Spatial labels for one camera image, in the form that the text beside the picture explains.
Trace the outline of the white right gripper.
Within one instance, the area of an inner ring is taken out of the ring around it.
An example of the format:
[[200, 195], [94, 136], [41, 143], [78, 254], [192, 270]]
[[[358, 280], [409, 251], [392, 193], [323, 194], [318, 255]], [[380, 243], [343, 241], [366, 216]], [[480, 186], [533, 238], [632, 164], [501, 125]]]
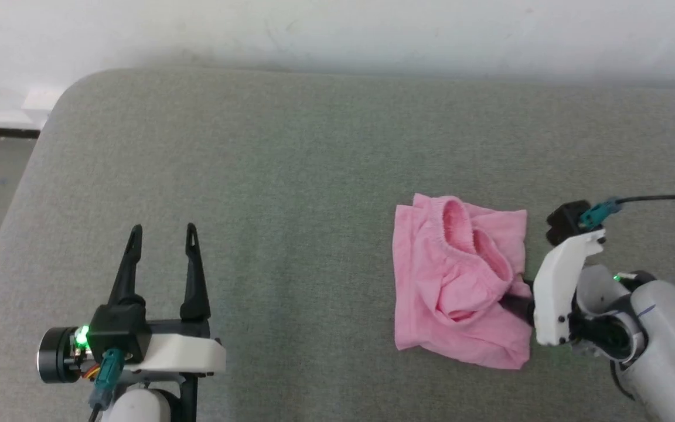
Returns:
[[[539, 345], [557, 346], [570, 339], [572, 299], [587, 257], [603, 251], [605, 230], [570, 237], [546, 254], [534, 283], [522, 275], [513, 280], [513, 293], [499, 300], [504, 310], [534, 324]], [[533, 299], [517, 294], [532, 294]]]

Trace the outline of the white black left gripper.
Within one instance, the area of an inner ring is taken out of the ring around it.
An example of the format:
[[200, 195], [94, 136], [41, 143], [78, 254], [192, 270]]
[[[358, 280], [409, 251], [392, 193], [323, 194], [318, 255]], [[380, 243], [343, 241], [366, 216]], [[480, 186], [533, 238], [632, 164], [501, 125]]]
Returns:
[[[135, 292], [137, 264], [141, 260], [143, 230], [136, 224], [129, 233], [108, 305], [145, 306]], [[185, 322], [211, 317], [206, 277], [196, 225], [186, 230], [187, 272], [180, 318]], [[220, 340], [201, 335], [155, 333], [140, 363], [127, 363], [121, 374], [122, 421], [196, 421], [199, 379], [227, 370], [227, 350]]]

